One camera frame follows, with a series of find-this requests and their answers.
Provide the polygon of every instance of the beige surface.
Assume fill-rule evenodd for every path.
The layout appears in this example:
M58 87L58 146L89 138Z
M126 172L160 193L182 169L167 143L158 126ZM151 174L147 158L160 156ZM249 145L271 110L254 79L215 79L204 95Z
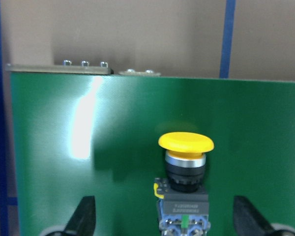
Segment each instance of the beige surface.
M295 80L295 0L239 0L231 78Z
M219 75L224 1L2 0L1 10L5 62Z

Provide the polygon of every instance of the screw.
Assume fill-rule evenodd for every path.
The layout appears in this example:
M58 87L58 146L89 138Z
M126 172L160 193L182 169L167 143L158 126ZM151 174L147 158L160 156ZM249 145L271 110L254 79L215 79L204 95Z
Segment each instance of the screw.
M108 67L108 63L105 61L100 62L100 67Z
M81 66L89 66L89 62L87 60L81 61Z
M63 65L72 65L72 61L70 61L70 60L64 60L62 64Z

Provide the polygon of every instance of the green surface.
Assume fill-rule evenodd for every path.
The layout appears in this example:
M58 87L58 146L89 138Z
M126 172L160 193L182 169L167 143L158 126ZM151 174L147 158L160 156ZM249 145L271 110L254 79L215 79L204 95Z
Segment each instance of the green surface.
M96 196L97 236L157 236L159 136L205 134L210 236L234 236L234 195L295 227L295 83L12 73L21 234Z

